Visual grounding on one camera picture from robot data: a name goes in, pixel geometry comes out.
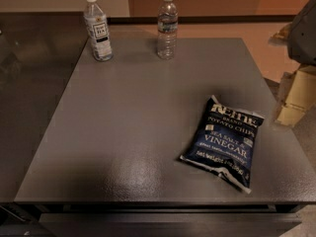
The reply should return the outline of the clear plastic water bottle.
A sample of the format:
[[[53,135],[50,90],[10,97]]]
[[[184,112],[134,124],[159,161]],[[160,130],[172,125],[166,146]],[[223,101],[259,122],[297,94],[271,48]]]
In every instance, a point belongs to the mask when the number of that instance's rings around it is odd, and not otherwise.
[[[178,10],[174,0],[162,0],[157,28],[157,54],[162,59],[172,59],[176,52],[178,32]]]

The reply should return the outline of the blue vinegar chip bag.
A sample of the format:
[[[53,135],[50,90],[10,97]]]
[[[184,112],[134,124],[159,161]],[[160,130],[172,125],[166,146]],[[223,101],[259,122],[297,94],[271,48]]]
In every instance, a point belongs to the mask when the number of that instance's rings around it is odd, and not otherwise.
[[[192,144],[180,159],[249,194],[255,140],[264,120],[257,113],[226,107],[212,95]]]

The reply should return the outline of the labelled water bottle white cap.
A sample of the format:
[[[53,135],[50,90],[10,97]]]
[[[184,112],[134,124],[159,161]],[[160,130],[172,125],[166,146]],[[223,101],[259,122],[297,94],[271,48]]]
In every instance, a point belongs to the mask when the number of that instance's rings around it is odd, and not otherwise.
[[[90,38],[93,55],[98,61],[107,61],[113,57],[107,16],[97,0],[86,0],[84,20]]]

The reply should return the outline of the dark grey bag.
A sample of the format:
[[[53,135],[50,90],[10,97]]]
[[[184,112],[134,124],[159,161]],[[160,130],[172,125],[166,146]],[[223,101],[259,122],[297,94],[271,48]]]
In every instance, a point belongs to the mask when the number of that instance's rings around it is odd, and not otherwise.
[[[294,17],[287,40],[287,53],[298,63],[316,65],[316,0],[309,0]]]

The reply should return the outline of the yellow cardboard box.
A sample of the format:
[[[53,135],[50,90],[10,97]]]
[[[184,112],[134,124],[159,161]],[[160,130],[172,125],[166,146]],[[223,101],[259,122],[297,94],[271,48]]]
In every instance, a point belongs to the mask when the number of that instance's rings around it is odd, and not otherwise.
[[[285,72],[280,80],[276,122],[295,126],[316,104],[316,66],[301,64],[293,73]]]

